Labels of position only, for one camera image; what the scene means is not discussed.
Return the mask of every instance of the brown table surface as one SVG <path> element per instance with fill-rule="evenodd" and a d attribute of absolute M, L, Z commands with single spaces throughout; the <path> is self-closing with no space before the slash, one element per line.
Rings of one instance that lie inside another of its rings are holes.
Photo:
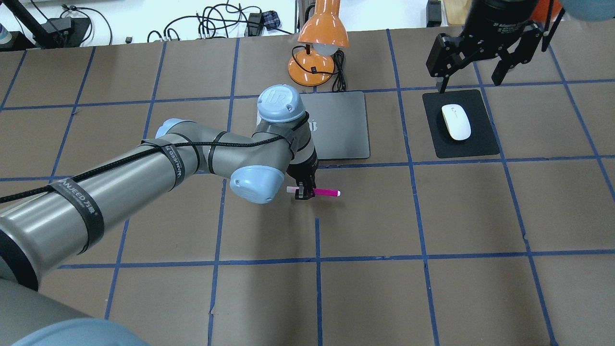
<path fill-rule="evenodd" d="M 501 155 L 438 159 L 421 96 L 439 32 L 351 32 L 371 157 L 322 162 L 339 198 L 267 205 L 197 174 L 42 282 L 152 345 L 606 345 L 615 340 L 615 21 L 478 89 Z M 77 174 L 167 118 L 252 133 L 296 36 L 0 54 L 0 195 Z"/>

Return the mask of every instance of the white mouse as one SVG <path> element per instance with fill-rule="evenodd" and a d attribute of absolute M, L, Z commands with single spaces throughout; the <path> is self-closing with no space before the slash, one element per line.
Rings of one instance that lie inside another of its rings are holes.
<path fill-rule="evenodd" d="M 464 140 L 470 137 L 472 129 L 466 111 L 454 103 L 442 106 L 442 115 L 446 129 L 454 140 Z"/>

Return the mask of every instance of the black mouse pad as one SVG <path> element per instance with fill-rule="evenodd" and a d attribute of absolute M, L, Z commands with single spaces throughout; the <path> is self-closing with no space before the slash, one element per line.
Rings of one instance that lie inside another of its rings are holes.
<path fill-rule="evenodd" d="M 456 103 L 466 111 L 472 133 L 466 140 L 454 140 L 448 134 L 442 106 Z M 435 154 L 441 159 L 463 158 L 499 154 L 498 142 L 493 134 L 483 98 L 478 90 L 449 91 L 423 94 L 431 139 Z"/>

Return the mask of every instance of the pink marker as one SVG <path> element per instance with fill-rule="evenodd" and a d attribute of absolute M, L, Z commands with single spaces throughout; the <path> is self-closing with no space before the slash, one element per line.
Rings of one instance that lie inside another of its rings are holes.
<path fill-rule="evenodd" d="M 297 189 L 299 188 L 296 186 L 287 186 L 286 192 L 295 193 Z M 339 197 L 342 194 L 342 192 L 339 190 L 329 190 L 326 188 L 315 188 L 314 193 L 316 194 L 316 196 L 331 196 L 331 197 Z"/>

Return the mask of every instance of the lamp base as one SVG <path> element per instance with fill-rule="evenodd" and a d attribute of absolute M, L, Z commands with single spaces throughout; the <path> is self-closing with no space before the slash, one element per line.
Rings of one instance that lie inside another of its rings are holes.
<path fill-rule="evenodd" d="M 295 54 L 295 58 L 306 70 L 311 70 L 312 67 L 315 67 L 318 72 L 333 73 L 335 69 L 335 63 L 333 63 L 331 57 L 320 55 L 314 51 L 307 54 L 305 50 L 302 50 Z M 326 73 L 306 72 L 297 65 L 297 62 L 292 57 L 288 62 L 288 74 L 297 84 L 302 86 L 319 86 L 331 78 L 331 75 Z"/>

